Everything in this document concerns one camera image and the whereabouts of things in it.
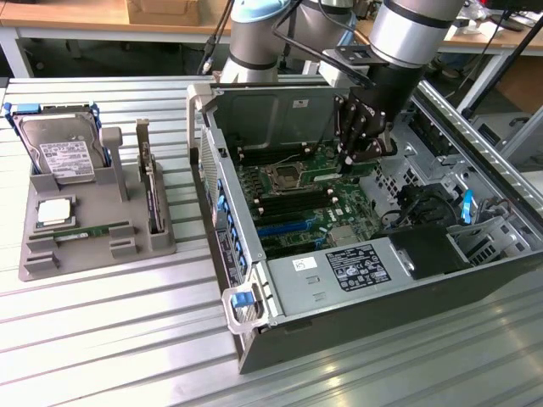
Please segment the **cardboard box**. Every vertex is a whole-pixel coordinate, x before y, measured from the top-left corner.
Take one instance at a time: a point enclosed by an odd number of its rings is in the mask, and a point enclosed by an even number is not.
[[[132,24],[200,25],[199,0],[126,0]]]
[[[141,0],[145,13],[186,14],[198,0]]]

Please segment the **table leg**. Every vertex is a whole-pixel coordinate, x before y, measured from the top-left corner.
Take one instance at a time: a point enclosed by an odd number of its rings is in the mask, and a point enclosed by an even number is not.
[[[0,46],[15,78],[34,76],[25,50],[19,45],[19,34],[13,27],[0,27]]]
[[[502,53],[498,53],[492,56],[489,63],[484,67],[483,72],[481,72],[479,78],[477,78],[475,83],[473,83],[466,97],[460,102],[456,110],[462,112],[477,98],[478,95],[481,94],[484,87],[488,85],[498,69],[506,62],[506,59],[511,54],[511,52],[512,51],[503,51]]]

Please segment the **blue ram slot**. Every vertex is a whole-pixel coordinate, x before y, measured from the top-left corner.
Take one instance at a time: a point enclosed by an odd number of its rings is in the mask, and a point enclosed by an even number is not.
[[[282,235],[283,233],[289,233],[291,231],[309,231],[315,220],[316,218],[313,218],[310,220],[304,220],[303,222],[288,223],[287,225],[263,227],[262,229],[258,230],[258,236],[266,237]]]

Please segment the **aluminum extrusion table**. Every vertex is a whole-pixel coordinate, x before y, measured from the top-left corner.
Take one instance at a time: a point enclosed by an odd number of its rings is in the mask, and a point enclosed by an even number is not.
[[[480,303],[240,376],[188,170],[184,98],[195,80],[11,81],[11,103],[97,102],[104,125],[125,134],[125,162],[137,155],[135,120],[151,120],[177,253],[20,282],[29,159],[0,120],[0,405],[543,404],[541,271]]]

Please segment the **black cable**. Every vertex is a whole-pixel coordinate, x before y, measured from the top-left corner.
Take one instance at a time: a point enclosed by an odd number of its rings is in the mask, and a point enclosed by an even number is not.
[[[322,6],[322,0],[318,0],[318,2],[319,2],[319,8],[321,9],[321,13],[322,13],[322,15],[324,15],[324,17],[327,18],[327,20],[333,22],[335,25],[337,25],[337,26],[343,28],[344,30],[347,30],[347,31],[349,31],[349,32],[352,32],[353,34],[355,33],[355,29],[354,29],[353,27],[349,27],[347,24],[343,24],[343,23],[340,23],[340,22],[337,21],[337,20],[334,20],[334,19],[330,16],[330,14],[328,14],[328,13],[326,12],[326,10],[324,9],[324,7]]]
[[[230,18],[230,13],[232,12],[233,4],[234,4],[234,0],[227,0],[227,3],[225,4],[224,9],[222,10],[221,18],[219,19],[219,22],[217,23],[217,26],[215,30],[213,31],[213,34],[210,35],[207,42],[205,43],[204,55],[202,56],[202,59],[198,66],[198,70],[196,71],[196,75],[202,75],[202,69],[204,68],[205,62],[209,58],[211,58],[211,56],[213,55],[213,52],[215,51],[216,44],[221,40],[224,27],[227,25],[228,19]]]
[[[227,3],[225,4],[224,9],[222,10],[221,18],[219,19],[219,22],[217,23],[217,27],[215,27],[215,31],[213,31],[213,34],[211,35],[214,38],[217,38],[217,34],[219,33],[223,20],[224,19],[227,20],[227,14],[229,14],[228,9],[230,8],[230,4],[233,4],[233,3],[234,3],[234,0],[227,0]]]
[[[291,16],[291,14],[301,5],[302,2],[303,0],[296,0],[293,3],[290,3],[290,8],[287,10],[287,12],[284,13],[283,16],[273,24],[273,27],[271,28],[271,32],[273,32],[273,35],[281,38],[283,41],[290,44],[291,46],[296,47],[305,53],[308,53],[314,58],[326,62],[327,64],[332,65],[334,68],[337,68],[338,70],[346,74],[356,85],[363,86],[365,88],[373,87],[374,83],[361,72],[356,72],[349,66],[339,62],[337,59],[329,57],[324,53],[319,53],[316,49],[308,47],[301,42],[297,42],[293,38],[285,36],[282,32],[279,32],[278,28]]]
[[[230,19],[230,14],[232,13],[232,9],[234,7],[234,1],[230,0],[228,2],[228,4],[229,4],[229,7],[228,7],[228,10],[227,10],[227,17],[222,21],[221,32],[220,32],[220,34],[218,34],[216,45],[221,42],[222,33],[224,32],[224,29],[227,26],[227,22]]]
[[[458,91],[460,91],[460,89],[462,89],[464,87],[464,85],[466,85],[466,82],[469,79],[469,77],[472,75],[472,73],[477,72],[477,69],[479,68],[479,66],[481,65],[481,63],[484,60],[484,55],[486,54],[486,51],[489,49],[490,44],[494,41],[494,37],[498,33],[498,29],[500,28],[500,25],[503,22],[503,19],[505,18],[505,16],[506,16],[506,11],[504,10],[504,12],[501,14],[500,21],[498,21],[498,24],[495,27],[494,34],[492,34],[492,37],[489,39],[489,41],[484,46],[483,52],[479,55],[479,61],[477,61],[475,66],[469,71],[469,73],[466,75],[466,78],[462,81],[460,86],[456,90],[454,90],[453,92],[451,92],[447,96],[445,96],[445,99],[452,98],[454,95],[456,95],[456,93]]]

